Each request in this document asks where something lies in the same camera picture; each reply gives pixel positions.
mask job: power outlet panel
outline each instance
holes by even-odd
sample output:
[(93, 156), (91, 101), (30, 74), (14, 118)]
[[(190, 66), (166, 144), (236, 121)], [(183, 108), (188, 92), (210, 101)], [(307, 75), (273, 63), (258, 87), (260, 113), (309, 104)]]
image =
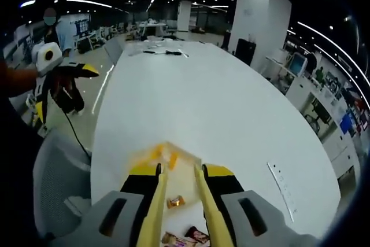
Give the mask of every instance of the power outlet panel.
[(288, 209), (290, 219), (294, 222), (294, 217), (298, 214), (297, 206), (294, 202), (293, 194), (289, 189), (288, 181), (284, 177), (283, 167), (274, 161), (267, 162), (267, 166), (283, 196), (285, 205)]

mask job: white conference table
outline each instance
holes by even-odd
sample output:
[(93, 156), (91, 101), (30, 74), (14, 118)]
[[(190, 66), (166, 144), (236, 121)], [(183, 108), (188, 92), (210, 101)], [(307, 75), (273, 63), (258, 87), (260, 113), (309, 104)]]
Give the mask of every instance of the white conference table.
[[(176, 43), (166, 49), (178, 49)], [(280, 209), (296, 232), (321, 237), (335, 216), (340, 192), (309, 124), (283, 94), (234, 56), (211, 44), (179, 44), (188, 57), (129, 57), (126, 50), (120, 57), (95, 130), (92, 203), (121, 189), (130, 153), (170, 141), (203, 163), (229, 168), (244, 190)], [(282, 170), (294, 221), (267, 163)], [(179, 217), (164, 223), (162, 231), (180, 232), (184, 224), (206, 231), (201, 204)]]

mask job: white pillar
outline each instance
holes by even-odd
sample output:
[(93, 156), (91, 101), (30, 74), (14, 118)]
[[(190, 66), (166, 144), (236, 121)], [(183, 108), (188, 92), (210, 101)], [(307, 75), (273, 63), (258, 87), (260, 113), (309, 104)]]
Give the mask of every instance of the white pillar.
[(289, 0), (238, 0), (228, 50), (235, 51), (240, 38), (256, 43), (250, 66), (261, 71), (265, 57), (284, 46), (290, 12)]
[(177, 30), (189, 31), (189, 21), (191, 12), (191, 2), (181, 1), (179, 3), (179, 10), (177, 10)]

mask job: candy bar wrapper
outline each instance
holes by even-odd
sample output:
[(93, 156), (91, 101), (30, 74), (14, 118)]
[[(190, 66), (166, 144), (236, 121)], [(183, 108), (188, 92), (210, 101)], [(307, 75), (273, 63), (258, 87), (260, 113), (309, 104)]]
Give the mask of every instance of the candy bar wrapper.
[(190, 237), (201, 244), (209, 241), (209, 236), (201, 231), (198, 231), (196, 227), (192, 226), (186, 233), (185, 237)]
[(197, 242), (191, 242), (184, 238), (179, 238), (168, 232), (162, 237), (162, 243), (170, 247), (195, 247)]

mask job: face mask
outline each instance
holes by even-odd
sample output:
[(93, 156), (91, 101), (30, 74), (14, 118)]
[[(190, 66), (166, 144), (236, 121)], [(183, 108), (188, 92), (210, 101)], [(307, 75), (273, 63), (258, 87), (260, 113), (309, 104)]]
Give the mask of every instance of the face mask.
[(44, 17), (44, 21), (47, 25), (53, 25), (56, 20), (56, 17)]

